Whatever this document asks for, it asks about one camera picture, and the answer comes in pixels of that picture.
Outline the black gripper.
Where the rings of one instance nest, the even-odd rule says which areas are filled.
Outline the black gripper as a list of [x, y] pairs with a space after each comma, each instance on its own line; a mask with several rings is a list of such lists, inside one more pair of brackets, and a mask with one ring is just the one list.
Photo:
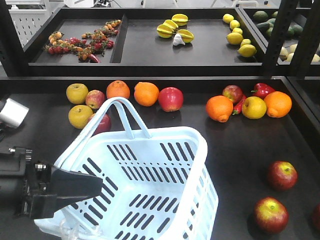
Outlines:
[[[14, 146], [0, 154], [0, 211], [11, 211], [15, 217], [30, 218], [30, 190], [27, 166], [33, 150]], [[32, 193], [32, 219], [52, 218], [54, 213], [79, 201], [100, 195], [100, 177], [68, 171], [52, 164], [36, 163]]]

